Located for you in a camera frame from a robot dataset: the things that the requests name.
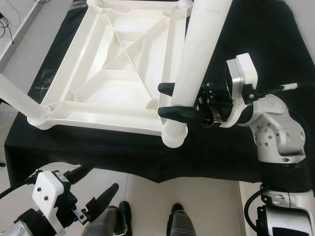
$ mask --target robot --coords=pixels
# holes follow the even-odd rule
[[[258,236],[315,235],[315,197],[308,175],[304,144],[306,134],[285,103],[272,93],[312,86],[295,83],[267,92],[256,89],[258,75],[249,54],[226,61],[226,90],[202,85],[195,106],[163,107],[159,115],[182,123],[205,126],[249,127],[261,163],[261,189],[247,201],[245,219]],[[175,84],[160,84],[159,91],[172,95]],[[256,225],[248,210],[258,196],[266,204],[257,209]]]
[[[245,204],[245,219],[258,236],[315,235],[315,196],[304,152],[306,134],[298,118],[272,93],[298,89],[308,84],[289,84],[267,92],[256,89],[258,76],[249,54],[226,61],[226,90],[212,84],[202,85],[195,106],[162,107],[161,117],[179,122],[202,122],[205,126],[229,128],[235,124],[249,127],[261,163],[261,189]],[[158,90],[172,95],[174,84],[160,84]],[[114,184],[99,198],[93,198],[87,211],[78,210],[70,186],[92,168],[80,167],[62,175],[60,172],[37,172],[25,183],[35,183],[32,198],[40,211],[22,214],[2,236],[63,235],[64,228],[79,220],[82,224],[96,219],[109,205],[118,189]],[[254,224],[248,209],[261,196]]]

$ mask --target shoe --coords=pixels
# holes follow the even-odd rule
[[[131,228],[131,209],[130,205],[128,202],[123,201],[119,203],[119,211],[121,215],[125,219],[125,224],[126,224],[126,236],[132,236],[132,228]]]
[[[178,210],[184,210],[183,206],[179,203],[175,203],[172,207],[172,212],[168,217],[167,228],[166,228],[166,236],[171,235],[172,224],[173,224],[173,214]]]
[[[175,203],[172,207],[172,214],[174,214],[177,210],[184,210],[184,208],[181,204]]]

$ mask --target white cylindrical pipe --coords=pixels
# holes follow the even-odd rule
[[[0,73],[0,98],[29,118],[33,124],[43,123],[48,115],[47,107],[41,106],[23,93]]]
[[[193,2],[192,0],[179,0],[177,4],[179,7],[189,8],[189,7],[192,7]]]
[[[232,0],[194,1],[172,106],[194,105],[231,4]],[[164,124],[162,139],[170,148],[181,146],[186,135],[183,123],[167,120]]]

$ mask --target white wall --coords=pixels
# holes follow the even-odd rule
[[[284,0],[291,8],[304,42],[315,63],[315,1]]]
[[[14,54],[42,5],[34,0],[0,0],[0,13],[9,20],[15,42],[15,45],[12,45],[9,30],[6,29],[4,37],[0,38],[0,72]]]

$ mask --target black cloth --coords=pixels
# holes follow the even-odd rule
[[[51,46],[29,92],[41,102],[85,14],[70,11]],[[258,71],[258,88],[314,81],[315,66],[292,12],[281,1],[238,0],[230,9],[205,81],[225,80],[225,61],[250,53]],[[309,143],[315,138],[314,94],[286,91],[278,94],[308,127]],[[308,155],[315,146],[308,145]],[[51,162],[93,164],[97,168],[142,176],[155,182],[176,177],[212,177],[260,181],[253,136],[248,128],[189,128],[185,143],[166,147],[161,137],[70,126],[39,130],[22,114],[16,117],[5,142],[11,184]]]

